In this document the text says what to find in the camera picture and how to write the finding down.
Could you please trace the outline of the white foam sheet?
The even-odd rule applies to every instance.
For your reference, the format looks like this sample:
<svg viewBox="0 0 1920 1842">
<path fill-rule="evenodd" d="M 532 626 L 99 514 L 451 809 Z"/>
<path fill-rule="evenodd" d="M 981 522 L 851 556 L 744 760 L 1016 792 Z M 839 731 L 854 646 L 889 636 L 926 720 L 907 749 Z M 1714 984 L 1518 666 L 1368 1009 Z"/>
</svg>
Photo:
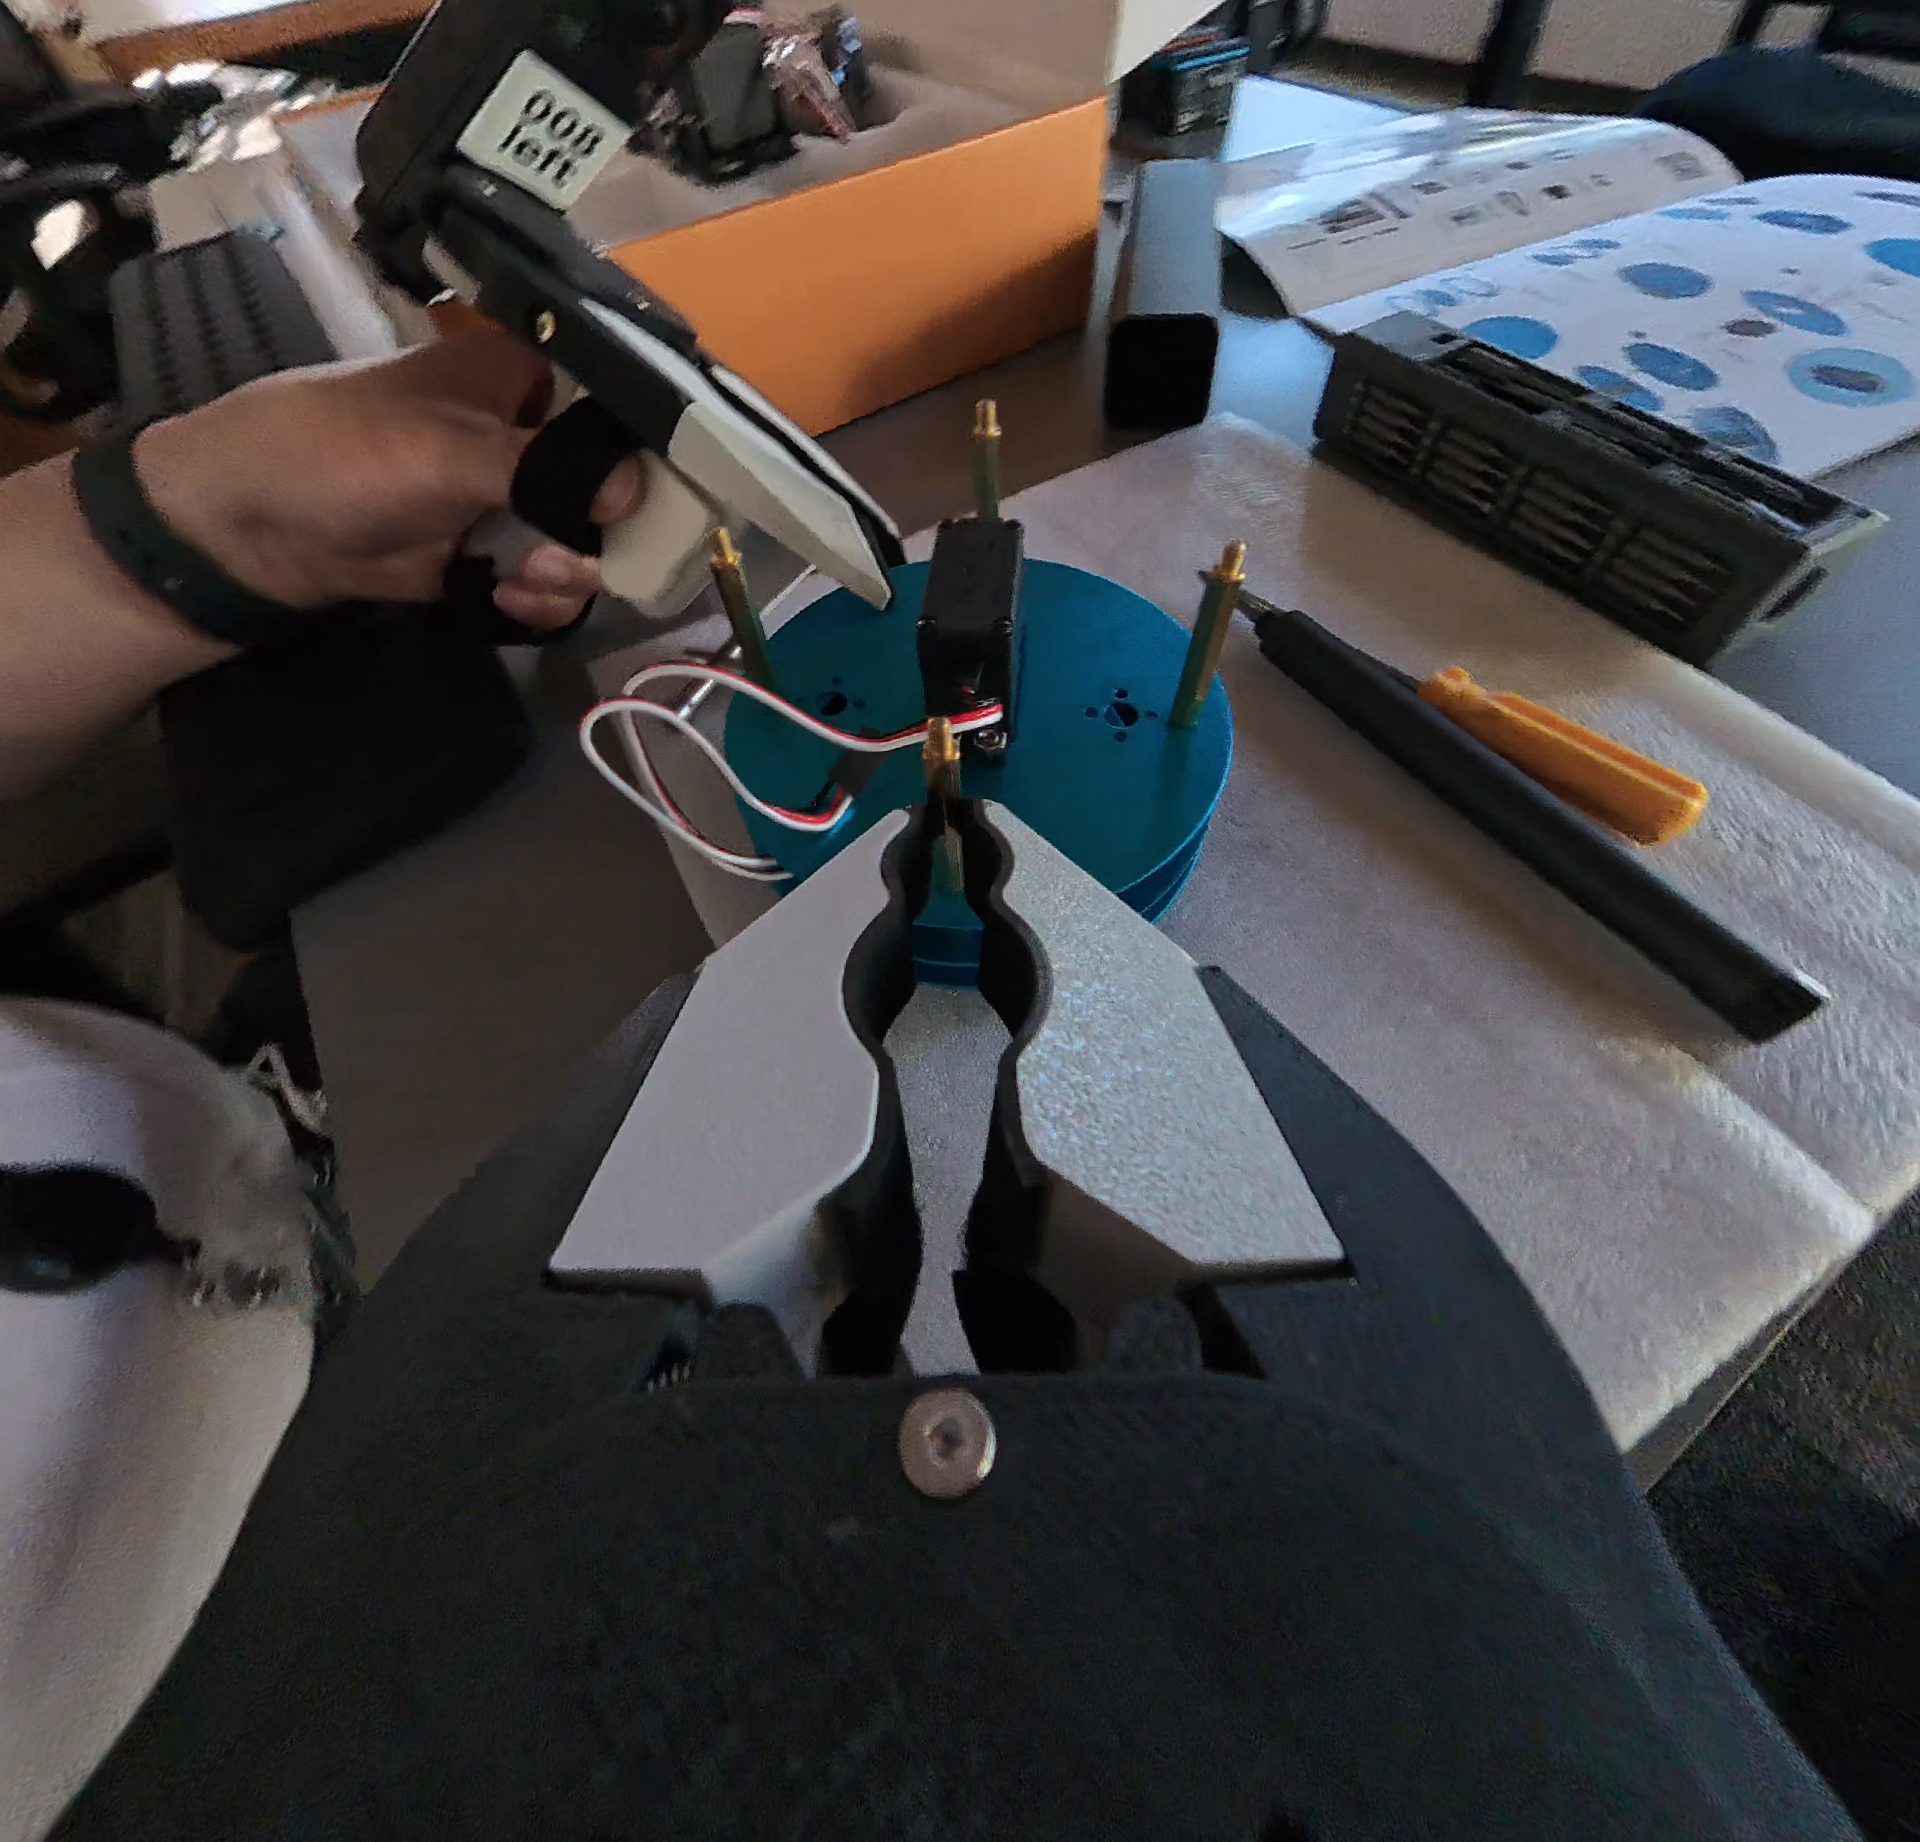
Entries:
<svg viewBox="0 0 1920 1842">
<path fill-rule="evenodd" d="M 1009 500 L 1040 559 L 1185 624 L 1241 536 L 1260 595 L 1407 673 L 1462 664 L 1713 792 L 1651 854 L 1821 984 L 1736 1038 L 1265 664 L 1221 668 L 1227 786 L 1160 931 L 1220 966 L 1478 1215 L 1620 1446 L 1741 1373 L 1916 1187 L 1916 801 L 1239 421 Z"/>
</svg>

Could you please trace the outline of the dark grey case sleeve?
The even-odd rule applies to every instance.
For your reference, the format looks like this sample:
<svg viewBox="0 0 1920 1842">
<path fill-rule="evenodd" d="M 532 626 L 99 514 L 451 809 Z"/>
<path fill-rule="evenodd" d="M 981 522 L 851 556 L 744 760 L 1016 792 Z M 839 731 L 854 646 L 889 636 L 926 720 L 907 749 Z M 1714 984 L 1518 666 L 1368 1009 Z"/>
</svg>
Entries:
<svg viewBox="0 0 1920 1842">
<path fill-rule="evenodd" d="M 1101 413 L 1117 430 L 1176 430 L 1211 413 L 1221 334 L 1217 176 L 1204 158 L 1149 161 L 1134 176 L 1101 374 Z"/>
</svg>

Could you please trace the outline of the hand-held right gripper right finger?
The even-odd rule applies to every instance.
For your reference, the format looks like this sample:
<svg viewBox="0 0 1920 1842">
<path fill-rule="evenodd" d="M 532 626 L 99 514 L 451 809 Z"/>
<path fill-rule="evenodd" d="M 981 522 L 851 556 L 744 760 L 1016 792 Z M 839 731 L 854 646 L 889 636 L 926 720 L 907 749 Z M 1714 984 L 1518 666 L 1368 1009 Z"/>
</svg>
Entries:
<svg viewBox="0 0 1920 1842">
<path fill-rule="evenodd" d="M 1090 1366 L 1141 1302 L 1343 1274 L 1187 951 L 1000 802 L 963 851 L 1005 1025 L 955 1272 L 979 1370 Z"/>
</svg>

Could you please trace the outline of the black screwdriver bit tray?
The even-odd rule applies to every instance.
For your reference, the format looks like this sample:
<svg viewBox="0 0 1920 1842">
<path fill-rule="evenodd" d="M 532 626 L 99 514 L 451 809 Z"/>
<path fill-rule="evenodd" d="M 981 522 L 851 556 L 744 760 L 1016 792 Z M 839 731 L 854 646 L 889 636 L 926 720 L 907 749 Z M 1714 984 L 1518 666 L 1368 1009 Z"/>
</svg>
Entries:
<svg viewBox="0 0 1920 1842">
<path fill-rule="evenodd" d="M 1314 434 L 1342 470 L 1695 666 L 1776 630 L 1889 529 L 1411 312 L 1332 343 Z"/>
</svg>

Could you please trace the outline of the blue round base plate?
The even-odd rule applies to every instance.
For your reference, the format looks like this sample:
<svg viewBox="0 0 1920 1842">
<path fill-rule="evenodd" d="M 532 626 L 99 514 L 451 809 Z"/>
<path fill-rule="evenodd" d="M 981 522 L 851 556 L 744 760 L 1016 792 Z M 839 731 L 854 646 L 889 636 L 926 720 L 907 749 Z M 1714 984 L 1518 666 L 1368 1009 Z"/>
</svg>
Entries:
<svg viewBox="0 0 1920 1842">
<path fill-rule="evenodd" d="M 770 633 L 780 692 L 834 731 L 891 736 L 923 720 L 916 630 L 930 565 L 897 572 L 889 609 L 829 588 Z M 1027 559 L 1012 745 L 966 758 L 971 799 L 994 799 L 1149 920 L 1187 883 L 1226 789 L 1233 715 L 1226 688 L 1187 728 L 1169 725 L 1187 630 L 1099 574 Z M 816 813 L 834 789 L 851 817 L 815 836 L 744 808 L 752 845 L 794 881 L 926 794 L 922 749 L 848 754 L 755 702 L 728 702 L 722 747 L 756 797 Z"/>
</svg>

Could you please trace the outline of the orange handled screwdriver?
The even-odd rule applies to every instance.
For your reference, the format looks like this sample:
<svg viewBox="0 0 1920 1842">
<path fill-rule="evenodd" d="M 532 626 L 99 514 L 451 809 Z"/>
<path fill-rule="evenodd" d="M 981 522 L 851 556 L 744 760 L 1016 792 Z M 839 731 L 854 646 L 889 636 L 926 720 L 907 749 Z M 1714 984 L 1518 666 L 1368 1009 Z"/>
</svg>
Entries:
<svg viewBox="0 0 1920 1842">
<path fill-rule="evenodd" d="M 1549 794 L 1637 845 L 1692 830 L 1711 808 L 1711 787 L 1697 777 L 1541 702 L 1485 688 L 1459 666 L 1421 679 L 1414 693 Z"/>
</svg>

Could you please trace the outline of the black badge reel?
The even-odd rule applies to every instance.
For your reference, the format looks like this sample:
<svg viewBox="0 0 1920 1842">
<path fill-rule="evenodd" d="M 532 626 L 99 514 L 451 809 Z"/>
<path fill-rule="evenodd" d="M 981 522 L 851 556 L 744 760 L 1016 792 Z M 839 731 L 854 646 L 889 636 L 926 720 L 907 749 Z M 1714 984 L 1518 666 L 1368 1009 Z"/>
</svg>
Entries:
<svg viewBox="0 0 1920 1842">
<path fill-rule="evenodd" d="M 96 1164 L 3 1170 L 3 1287 L 70 1296 L 141 1262 L 188 1265 L 198 1237 L 169 1235 L 152 1195 Z"/>
</svg>

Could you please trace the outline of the person's white shirt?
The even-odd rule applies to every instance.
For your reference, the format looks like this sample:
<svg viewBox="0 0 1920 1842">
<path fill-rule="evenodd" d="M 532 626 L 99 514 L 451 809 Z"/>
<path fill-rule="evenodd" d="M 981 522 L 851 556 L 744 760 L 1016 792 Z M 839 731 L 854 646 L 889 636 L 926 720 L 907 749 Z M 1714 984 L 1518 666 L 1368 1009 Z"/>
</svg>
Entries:
<svg viewBox="0 0 1920 1842">
<path fill-rule="evenodd" d="M 353 1289 L 264 1083 L 150 1022 L 7 995 L 3 1164 L 140 1181 L 177 1267 L 3 1299 L 3 1833 L 42 1838 L 202 1613 Z"/>
</svg>

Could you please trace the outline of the dark blue office chair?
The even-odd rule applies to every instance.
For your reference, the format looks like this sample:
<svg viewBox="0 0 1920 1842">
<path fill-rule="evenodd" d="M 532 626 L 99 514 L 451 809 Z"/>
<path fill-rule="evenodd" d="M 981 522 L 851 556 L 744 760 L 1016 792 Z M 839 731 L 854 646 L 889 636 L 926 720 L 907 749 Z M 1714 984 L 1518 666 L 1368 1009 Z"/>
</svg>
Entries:
<svg viewBox="0 0 1920 1842">
<path fill-rule="evenodd" d="M 1747 179 L 1919 179 L 1916 85 L 1804 46 L 1714 53 L 1645 94 L 1635 116 L 1699 135 Z"/>
</svg>

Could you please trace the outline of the black servo motor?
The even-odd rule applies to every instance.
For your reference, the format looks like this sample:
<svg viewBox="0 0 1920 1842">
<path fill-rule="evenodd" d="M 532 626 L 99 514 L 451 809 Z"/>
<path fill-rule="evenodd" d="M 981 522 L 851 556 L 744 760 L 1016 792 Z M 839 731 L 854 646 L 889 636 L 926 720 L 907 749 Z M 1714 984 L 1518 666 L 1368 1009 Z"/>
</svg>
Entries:
<svg viewBox="0 0 1920 1842">
<path fill-rule="evenodd" d="M 985 728 L 1009 747 L 1022 664 L 1024 531 L 1016 519 L 966 515 L 939 525 L 916 621 L 926 710 L 955 720 L 999 705 Z"/>
</svg>

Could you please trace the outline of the black robot parts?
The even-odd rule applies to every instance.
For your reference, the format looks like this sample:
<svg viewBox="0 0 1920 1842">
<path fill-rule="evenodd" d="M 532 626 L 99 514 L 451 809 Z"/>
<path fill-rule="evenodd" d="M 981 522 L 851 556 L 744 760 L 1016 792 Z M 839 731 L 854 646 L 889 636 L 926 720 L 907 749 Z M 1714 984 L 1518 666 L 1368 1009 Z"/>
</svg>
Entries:
<svg viewBox="0 0 1920 1842">
<path fill-rule="evenodd" d="M 637 148 L 720 184 L 795 153 L 802 137 L 846 143 L 875 126 L 877 85 L 857 17 L 735 9 L 646 111 Z"/>
</svg>

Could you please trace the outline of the white foam box insert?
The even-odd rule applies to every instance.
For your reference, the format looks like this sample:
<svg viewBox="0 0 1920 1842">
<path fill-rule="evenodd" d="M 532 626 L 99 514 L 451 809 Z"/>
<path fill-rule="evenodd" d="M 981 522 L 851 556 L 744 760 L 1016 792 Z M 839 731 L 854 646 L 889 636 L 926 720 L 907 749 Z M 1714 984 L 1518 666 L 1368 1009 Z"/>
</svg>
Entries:
<svg viewBox="0 0 1920 1842">
<path fill-rule="evenodd" d="M 875 123 L 846 142 L 802 135 L 786 158 L 728 181 L 701 181 L 653 153 L 624 153 L 595 178 L 569 221 L 592 247 L 609 250 L 940 153 L 1061 107 L 1105 104 L 1112 92 L 1031 60 L 936 49 L 891 32 L 871 53 L 871 74 Z"/>
</svg>

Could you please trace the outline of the black keyboard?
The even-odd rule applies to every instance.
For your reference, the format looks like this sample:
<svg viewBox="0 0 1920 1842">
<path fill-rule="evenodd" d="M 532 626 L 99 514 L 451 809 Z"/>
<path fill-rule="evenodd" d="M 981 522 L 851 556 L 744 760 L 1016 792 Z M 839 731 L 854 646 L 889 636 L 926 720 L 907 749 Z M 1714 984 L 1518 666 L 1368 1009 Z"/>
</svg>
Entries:
<svg viewBox="0 0 1920 1842">
<path fill-rule="evenodd" d="M 234 228 L 143 255 L 108 284 L 115 425 L 140 430 L 269 374 L 338 359 L 272 242 Z"/>
</svg>

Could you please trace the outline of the black precision screwdriver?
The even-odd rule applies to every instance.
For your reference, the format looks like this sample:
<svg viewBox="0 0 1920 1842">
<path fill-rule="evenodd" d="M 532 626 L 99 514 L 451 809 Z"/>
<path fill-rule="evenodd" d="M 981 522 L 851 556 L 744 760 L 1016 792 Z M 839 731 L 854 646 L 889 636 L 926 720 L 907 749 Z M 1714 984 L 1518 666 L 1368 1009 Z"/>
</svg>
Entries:
<svg viewBox="0 0 1920 1842">
<path fill-rule="evenodd" d="M 1779 1038 L 1827 1006 L 1827 992 L 1810 977 L 1645 869 L 1541 779 L 1447 720 L 1403 670 L 1296 609 L 1247 588 L 1234 601 L 1284 677 L 1736 1035 Z"/>
</svg>

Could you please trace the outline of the orange cardboard box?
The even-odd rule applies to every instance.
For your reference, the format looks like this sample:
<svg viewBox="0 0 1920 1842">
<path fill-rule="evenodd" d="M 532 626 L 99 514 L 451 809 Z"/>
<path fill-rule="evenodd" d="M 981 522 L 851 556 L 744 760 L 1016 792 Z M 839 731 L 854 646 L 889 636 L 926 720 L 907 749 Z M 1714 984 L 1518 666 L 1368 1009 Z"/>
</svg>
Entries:
<svg viewBox="0 0 1920 1842">
<path fill-rule="evenodd" d="M 1112 88 L 1226 0 L 768 0 Z M 1081 327 L 1111 100 L 605 250 L 797 425 L 834 430 Z"/>
</svg>

